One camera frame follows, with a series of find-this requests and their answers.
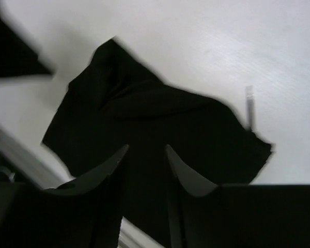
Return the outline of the black trousers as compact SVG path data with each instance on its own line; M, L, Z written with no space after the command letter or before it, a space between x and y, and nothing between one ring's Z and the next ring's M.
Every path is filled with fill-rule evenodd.
M165 247L166 145L217 184L251 182L272 148L229 106L164 84L114 39L69 83L42 141L73 177L129 145L124 217Z

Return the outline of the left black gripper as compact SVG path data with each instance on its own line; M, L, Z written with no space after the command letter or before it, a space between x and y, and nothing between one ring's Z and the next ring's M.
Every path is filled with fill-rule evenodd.
M0 78L53 75L53 69L41 63L38 57L0 17Z

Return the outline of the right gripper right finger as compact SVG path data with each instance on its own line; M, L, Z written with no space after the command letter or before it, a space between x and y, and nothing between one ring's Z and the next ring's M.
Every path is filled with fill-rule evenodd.
M172 247L310 247L310 185L217 185L166 157Z

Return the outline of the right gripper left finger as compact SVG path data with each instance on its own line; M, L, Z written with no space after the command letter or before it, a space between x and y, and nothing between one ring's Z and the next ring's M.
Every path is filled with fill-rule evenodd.
M0 169L0 247L117 247L128 149L55 189Z

